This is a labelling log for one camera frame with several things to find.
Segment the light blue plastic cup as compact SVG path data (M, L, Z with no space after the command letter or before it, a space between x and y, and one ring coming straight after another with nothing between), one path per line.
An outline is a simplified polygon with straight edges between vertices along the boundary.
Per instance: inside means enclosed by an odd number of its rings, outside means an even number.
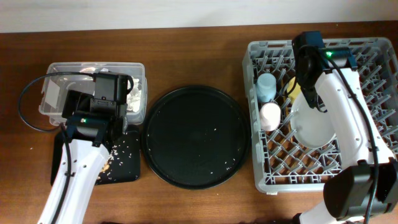
M256 82L257 99L261 103L272 101L276 95L276 78L271 73L263 73Z

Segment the yellow bowl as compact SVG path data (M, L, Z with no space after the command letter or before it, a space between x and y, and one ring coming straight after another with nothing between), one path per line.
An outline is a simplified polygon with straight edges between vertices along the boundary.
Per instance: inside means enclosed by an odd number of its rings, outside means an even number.
M292 77L289 80L289 82L287 84L286 91L285 91L287 97L293 103L296 100L296 98L298 97L300 92L301 92L300 85L295 81L295 77Z

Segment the white tissue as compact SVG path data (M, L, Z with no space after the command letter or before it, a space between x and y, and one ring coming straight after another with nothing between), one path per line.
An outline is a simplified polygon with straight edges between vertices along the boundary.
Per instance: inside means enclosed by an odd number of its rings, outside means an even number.
M132 80L132 90L127 95L127 110L132 112L138 112L141 105L142 90L140 88L139 79L133 78Z

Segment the black rectangular tray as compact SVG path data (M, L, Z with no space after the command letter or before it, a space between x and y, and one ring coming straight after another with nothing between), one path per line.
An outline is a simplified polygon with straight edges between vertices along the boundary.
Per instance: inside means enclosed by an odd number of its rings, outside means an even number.
M124 135L113 146L108 145L107 148L111 150L111 153L95 184L104 185L137 180L141 170L139 127L130 124Z

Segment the grey round plate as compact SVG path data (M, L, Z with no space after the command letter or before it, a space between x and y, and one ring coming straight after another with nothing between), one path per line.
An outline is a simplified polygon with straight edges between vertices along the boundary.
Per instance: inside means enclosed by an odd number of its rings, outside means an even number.
M329 115L310 108L302 93L293 102L291 113L290 127L296 130L294 137L305 147L323 147L336 137Z

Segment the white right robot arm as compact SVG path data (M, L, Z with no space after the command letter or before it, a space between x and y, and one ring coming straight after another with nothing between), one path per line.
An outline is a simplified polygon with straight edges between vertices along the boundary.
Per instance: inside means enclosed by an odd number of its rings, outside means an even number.
M397 205L397 159L383 141L360 87L347 47L293 46L296 80L309 105L326 107L342 171L323 188L323 201L294 216L294 223L368 223Z

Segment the grey dishwasher rack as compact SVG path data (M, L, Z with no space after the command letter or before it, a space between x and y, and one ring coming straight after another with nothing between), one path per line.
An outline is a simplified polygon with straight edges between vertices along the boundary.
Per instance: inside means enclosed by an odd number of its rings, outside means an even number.
M326 39L328 48L348 47L358 64L361 89L382 139L397 153L397 57L387 38ZM300 144L290 127L292 101L282 96L284 84L295 75L292 43L265 40L249 43L243 57L243 76L252 132L254 185L267 194L313 192L341 171L337 139L310 149ZM271 73L277 80L275 102L281 108L279 127L261 129L256 82Z

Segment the pink plastic cup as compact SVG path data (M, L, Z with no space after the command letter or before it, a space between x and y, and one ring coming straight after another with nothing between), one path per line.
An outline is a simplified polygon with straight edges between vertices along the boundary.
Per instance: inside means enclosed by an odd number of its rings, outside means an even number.
M259 111L261 129L265 131L273 131L280 124L281 110L276 103L266 103Z

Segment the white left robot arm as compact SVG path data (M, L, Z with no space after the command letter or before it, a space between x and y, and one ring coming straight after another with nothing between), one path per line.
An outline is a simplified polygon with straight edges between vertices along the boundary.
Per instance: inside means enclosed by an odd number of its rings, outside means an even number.
M62 158L39 223L81 223L93 187L109 157L108 146L127 128L127 93L70 90L62 117Z

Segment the black round tray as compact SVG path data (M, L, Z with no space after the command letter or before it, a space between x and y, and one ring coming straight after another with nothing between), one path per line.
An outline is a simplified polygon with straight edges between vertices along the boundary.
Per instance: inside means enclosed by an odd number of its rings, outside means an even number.
M149 167L165 182L209 189L232 178L246 162L251 130L236 100L219 89L191 85L153 104L141 147Z

